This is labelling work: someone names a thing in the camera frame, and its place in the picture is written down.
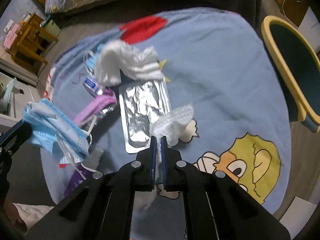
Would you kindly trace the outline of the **blue face mask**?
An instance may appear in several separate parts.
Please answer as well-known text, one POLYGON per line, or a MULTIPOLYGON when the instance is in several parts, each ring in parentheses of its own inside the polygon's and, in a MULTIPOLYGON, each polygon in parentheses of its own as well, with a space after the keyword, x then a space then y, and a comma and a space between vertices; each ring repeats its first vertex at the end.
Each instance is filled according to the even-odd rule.
POLYGON ((58 164, 80 163, 88 156, 88 134, 51 101, 27 103, 22 120, 32 128, 28 142, 49 152, 58 164))

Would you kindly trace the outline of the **white paper towel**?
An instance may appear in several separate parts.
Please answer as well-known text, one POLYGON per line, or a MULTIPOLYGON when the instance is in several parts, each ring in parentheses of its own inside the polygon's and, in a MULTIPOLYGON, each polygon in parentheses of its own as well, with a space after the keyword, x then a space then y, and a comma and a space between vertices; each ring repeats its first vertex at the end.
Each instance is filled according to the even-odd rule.
POLYGON ((191 104, 178 107, 173 111, 161 116, 150 126, 150 135, 156 138, 156 172, 155 180, 160 177, 161 138, 167 139, 169 147, 178 144, 178 141, 189 143, 193 137, 198 137, 196 121, 193 119, 194 109, 191 104))

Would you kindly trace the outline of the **purple spray bottle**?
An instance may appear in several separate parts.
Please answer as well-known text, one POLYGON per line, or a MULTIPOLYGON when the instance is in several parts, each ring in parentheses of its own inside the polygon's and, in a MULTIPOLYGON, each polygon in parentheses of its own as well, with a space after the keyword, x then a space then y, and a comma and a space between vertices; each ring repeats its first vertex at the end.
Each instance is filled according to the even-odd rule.
POLYGON ((64 197, 67 197, 87 178, 97 172, 103 153, 104 150, 102 148, 96 147, 83 162, 76 164, 75 171, 64 191, 64 197))

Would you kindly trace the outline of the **white paper sheet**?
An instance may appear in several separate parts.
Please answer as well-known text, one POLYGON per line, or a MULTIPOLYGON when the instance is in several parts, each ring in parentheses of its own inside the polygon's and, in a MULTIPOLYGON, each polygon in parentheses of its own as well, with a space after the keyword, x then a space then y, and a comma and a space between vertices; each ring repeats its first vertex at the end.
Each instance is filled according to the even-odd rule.
POLYGON ((295 197, 280 223, 288 230, 290 238, 294 239, 311 218, 317 205, 302 198, 295 197))

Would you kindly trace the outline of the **wooden stool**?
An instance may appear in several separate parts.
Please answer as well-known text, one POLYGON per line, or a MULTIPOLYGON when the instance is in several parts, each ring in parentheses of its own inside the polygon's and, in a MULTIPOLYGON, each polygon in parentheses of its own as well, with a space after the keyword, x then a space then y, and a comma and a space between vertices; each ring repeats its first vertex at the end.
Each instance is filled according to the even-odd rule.
POLYGON ((21 21, 14 32, 16 37, 9 49, 11 59, 19 66, 35 71, 34 64, 47 65, 42 54, 48 46, 57 42, 58 38, 40 26, 43 19, 33 13, 26 21, 21 21))

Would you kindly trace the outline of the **small blue label packet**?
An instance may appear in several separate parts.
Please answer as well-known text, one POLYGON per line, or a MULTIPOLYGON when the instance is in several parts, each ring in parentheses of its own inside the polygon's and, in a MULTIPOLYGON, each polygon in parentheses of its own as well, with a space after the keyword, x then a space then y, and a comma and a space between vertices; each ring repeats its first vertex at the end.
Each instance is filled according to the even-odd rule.
POLYGON ((89 94, 95 98, 103 94, 103 90, 98 86, 95 79, 90 76, 85 78, 83 86, 85 90, 87 90, 89 94))

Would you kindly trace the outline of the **purple wrapper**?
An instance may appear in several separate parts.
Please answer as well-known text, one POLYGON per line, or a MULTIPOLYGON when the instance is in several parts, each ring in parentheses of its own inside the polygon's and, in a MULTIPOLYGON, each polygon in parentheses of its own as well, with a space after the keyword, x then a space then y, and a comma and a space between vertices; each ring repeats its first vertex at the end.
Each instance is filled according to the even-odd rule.
POLYGON ((106 89, 101 95, 97 95, 73 120, 73 122, 81 127, 82 125, 93 120, 94 117, 99 119, 111 112, 117 106, 116 94, 111 89, 106 89))

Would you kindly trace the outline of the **pink box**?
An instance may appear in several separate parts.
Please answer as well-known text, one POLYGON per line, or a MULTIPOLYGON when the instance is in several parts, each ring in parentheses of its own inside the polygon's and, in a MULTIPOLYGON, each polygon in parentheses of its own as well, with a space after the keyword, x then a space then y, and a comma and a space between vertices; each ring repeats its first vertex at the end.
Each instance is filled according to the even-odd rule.
POLYGON ((9 31, 8 35, 6 36, 4 42, 3 42, 3 46, 6 49, 10 49, 14 40, 17 37, 16 31, 19 31, 20 29, 20 25, 19 24, 15 24, 12 29, 9 31))

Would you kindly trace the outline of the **silver foil pouch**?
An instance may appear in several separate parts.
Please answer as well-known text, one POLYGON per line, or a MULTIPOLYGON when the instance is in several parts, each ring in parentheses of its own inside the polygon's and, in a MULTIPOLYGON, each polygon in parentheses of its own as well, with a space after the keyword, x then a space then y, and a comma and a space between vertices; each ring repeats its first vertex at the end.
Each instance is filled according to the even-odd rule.
POLYGON ((166 80, 135 81, 119 87, 125 150, 135 154, 150 146, 151 124, 171 111, 166 80))

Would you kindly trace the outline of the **white green canister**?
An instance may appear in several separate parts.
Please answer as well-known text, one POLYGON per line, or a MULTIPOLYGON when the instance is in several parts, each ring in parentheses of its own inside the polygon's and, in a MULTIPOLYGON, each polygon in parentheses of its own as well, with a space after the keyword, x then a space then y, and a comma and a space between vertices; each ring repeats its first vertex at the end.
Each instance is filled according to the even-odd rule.
POLYGON ((55 37, 57 37, 61 32, 61 29, 53 21, 51 16, 48 16, 44 21, 42 21, 40 26, 55 37))

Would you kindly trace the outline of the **blue cartoon blanket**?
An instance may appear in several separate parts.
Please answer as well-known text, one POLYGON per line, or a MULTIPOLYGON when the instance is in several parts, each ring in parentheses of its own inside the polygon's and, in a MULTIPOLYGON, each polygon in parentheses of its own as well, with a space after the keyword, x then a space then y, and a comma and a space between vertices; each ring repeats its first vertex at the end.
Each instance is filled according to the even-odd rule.
MULTIPOLYGON (((73 120, 92 100, 83 87, 83 55, 113 40, 140 51, 154 46, 172 110, 192 104, 193 119, 174 147, 201 171, 223 171, 269 213, 280 207, 289 181, 291 135, 283 91, 264 44, 239 14, 213 8, 160 12, 87 37, 53 63, 44 98, 73 120)), ((117 107, 92 131, 104 149, 100 167, 117 171, 133 161, 125 150, 117 107)), ((137 192, 132 239, 187 239, 183 193, 137 192)))

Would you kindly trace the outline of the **white crumpled tissue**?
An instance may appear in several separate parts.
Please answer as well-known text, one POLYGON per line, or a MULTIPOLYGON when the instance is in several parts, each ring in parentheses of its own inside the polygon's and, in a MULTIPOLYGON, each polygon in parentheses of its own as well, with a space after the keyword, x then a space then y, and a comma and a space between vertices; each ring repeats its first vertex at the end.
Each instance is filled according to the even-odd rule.
POLYGON ((104 87, 121 84, 121 74, 131 80, 161 80, 157 51, 153 46, 144 50, 123 40, 113 40, 105 44, 94 64, 94 77, 104 87))

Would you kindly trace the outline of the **teal bin yellow rim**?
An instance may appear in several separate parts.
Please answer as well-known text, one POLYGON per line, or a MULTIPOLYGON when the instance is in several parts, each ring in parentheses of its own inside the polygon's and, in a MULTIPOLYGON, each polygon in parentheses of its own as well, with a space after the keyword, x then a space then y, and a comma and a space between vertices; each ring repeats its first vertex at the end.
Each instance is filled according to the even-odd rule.
POLYGON ((261 34, 278 74, 289 120, 319 132, 319 59, 303 35, 285 20, 266 16, 261 34))

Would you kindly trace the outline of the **white air purifier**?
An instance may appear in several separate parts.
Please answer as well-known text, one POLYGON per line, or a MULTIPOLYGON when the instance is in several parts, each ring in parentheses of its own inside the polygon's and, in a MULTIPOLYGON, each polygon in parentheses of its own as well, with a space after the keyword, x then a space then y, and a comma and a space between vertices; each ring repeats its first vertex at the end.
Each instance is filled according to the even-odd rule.
POLYGON ((320 26, 316 15, 310 7, 308 7, 306 14, 298 27, 298 31, 308 41, 310 46, 317 54, 320 49, 320 26))

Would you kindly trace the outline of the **wooden nightstand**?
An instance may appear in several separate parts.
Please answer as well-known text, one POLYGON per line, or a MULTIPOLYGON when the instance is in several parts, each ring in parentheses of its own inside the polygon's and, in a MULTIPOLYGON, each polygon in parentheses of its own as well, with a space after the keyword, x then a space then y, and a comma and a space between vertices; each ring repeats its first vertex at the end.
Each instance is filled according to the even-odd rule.
POLYGON ((298 28, 309 7, 306 0, 275 0, 280 12, 296 28, 298 28))

